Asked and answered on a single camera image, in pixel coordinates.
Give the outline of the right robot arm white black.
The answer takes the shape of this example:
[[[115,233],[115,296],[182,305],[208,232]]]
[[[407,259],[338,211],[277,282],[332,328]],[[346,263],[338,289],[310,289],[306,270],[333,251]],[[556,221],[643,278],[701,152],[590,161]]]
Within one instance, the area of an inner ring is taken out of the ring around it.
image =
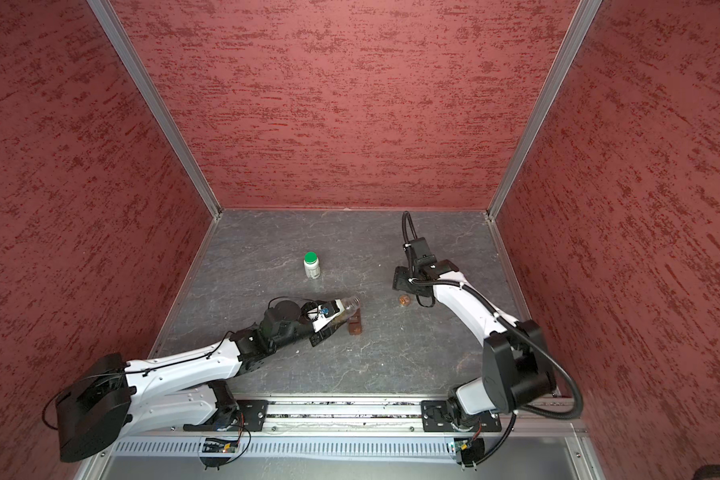
[[[556,390],[551,362],[529,343],[545,345],[535,322],[521,322],[488,301],[457,266],[437,260],[425,238],[406,240],[404,252],[407,264],[395,269],[393,288],[446,306],[482,347],[480,376],[449,394],[455,426],[471,427],[482,414],[512,413]]]

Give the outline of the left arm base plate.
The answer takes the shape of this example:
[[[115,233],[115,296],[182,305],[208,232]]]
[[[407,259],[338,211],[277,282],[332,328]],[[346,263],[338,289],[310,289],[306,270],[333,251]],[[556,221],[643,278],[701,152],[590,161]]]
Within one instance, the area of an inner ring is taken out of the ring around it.
[[[186,432],[260,432],[266,419],[267,400],[241,400],[216,407],[213,414],[199,424],[184,424]]]

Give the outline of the white pill bottle green cap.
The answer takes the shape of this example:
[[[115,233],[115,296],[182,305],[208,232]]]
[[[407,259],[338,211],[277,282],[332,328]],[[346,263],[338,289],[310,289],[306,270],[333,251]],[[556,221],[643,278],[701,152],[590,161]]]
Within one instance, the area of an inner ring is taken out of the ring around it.
[[[307,252],[303,257],[303,265],[305,274],[309,279],[318,279],[321,275],[321,268],[318,255],[313,252]]]

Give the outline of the brown weekly pill organizer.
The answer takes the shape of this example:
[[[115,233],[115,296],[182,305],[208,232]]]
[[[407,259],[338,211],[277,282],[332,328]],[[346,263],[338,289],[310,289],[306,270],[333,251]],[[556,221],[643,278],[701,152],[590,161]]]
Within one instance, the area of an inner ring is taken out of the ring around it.
[[[348,331],[351,335],[361,335],[363,332],[361,312],[356,311],[347,322]]]

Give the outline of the small clear orange-cap bottle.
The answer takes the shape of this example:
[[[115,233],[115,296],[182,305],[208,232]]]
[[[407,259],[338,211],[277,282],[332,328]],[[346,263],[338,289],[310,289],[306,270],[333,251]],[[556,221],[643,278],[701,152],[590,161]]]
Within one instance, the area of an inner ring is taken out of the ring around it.
[[[357,296],[336,299],[331,302],[334,314],[331,316],[331,323],[340,325],[350,320],[360,310],[360,300]]]

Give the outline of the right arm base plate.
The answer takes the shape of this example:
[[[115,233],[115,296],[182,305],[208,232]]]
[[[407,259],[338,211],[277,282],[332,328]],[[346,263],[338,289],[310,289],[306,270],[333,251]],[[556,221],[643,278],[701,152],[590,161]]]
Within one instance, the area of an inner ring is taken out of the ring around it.
[[[467,414],[454,399],[424,400],[420,403],[422,425],[425,432],[462,432],[478,431],[498,433],[502,430],[501,421],[489,412]]]

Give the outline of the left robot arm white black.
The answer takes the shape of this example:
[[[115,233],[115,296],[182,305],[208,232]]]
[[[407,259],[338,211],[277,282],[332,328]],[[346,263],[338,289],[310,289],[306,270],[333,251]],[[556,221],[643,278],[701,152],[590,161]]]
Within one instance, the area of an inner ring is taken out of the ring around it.
[[[61,461],[76,463],[122,437],[168,427],[241,434],[245,415],[229,380],[294,343],[319,345],[359,308],[356,297],[283,297],[261,322],[206,347],[148,360],[126,361],[119,353],[99,358],[48,404],[56,413]]]

